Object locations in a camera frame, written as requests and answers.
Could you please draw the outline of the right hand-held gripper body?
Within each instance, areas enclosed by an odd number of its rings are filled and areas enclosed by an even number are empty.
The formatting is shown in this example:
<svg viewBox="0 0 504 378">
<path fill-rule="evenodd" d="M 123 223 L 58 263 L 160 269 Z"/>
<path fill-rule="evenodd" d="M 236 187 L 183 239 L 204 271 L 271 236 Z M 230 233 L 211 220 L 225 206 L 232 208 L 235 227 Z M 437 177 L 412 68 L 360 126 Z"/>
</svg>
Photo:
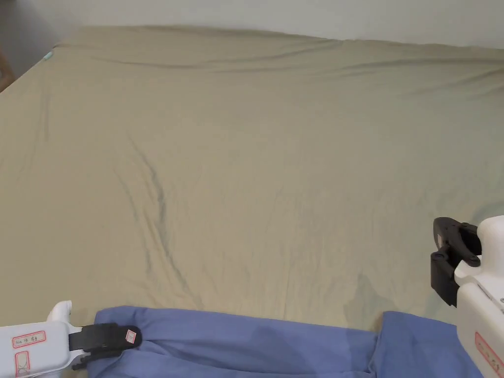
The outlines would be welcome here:
<svg viewBox="0 0 504 378">
<path fill-rule="evenodd" d="M 464 261 L 455 269 L 458 339 L 485 378 L 504 376 L 504 218 L 487 218 L 477 228 L 480 266 Z"/>
</svg>

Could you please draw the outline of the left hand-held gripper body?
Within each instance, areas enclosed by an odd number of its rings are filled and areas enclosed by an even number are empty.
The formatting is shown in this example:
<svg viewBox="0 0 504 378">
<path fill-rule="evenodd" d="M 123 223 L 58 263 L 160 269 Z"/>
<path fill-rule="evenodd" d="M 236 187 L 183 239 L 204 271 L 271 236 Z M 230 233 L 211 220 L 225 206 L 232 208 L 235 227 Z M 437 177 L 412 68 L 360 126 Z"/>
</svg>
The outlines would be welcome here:
<svg viewBox="0 0 504 378">
<path fill-rule="evenodd" d="M 71 301 L 61 301 L 44 322 L 0 328 L 0 376 L 2 378 L 60 378 L 64 370 L 88 356 L 72 350 L 69 337 L 82 331 L 70 324 Z"/>
</svg>

